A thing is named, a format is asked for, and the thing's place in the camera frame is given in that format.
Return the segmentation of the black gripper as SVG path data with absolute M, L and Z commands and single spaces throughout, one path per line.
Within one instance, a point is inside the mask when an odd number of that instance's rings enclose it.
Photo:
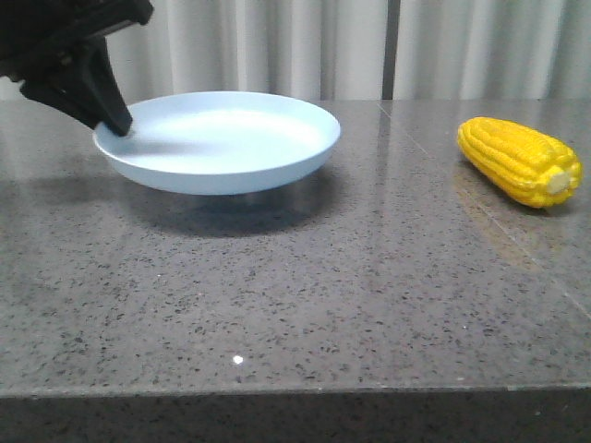
M 80 58 L 82 105 L 63 91 L 32 80 L 24 81 L 19 91 L 91 129 L 104 123 L 124 137 L 133 118 L 117 86 L 103 36 L 145 25 L 152 14 L 149 1 L 3 1 L 1 75 L 22 80 L 37 66 L 48 66 L 85 42 Z

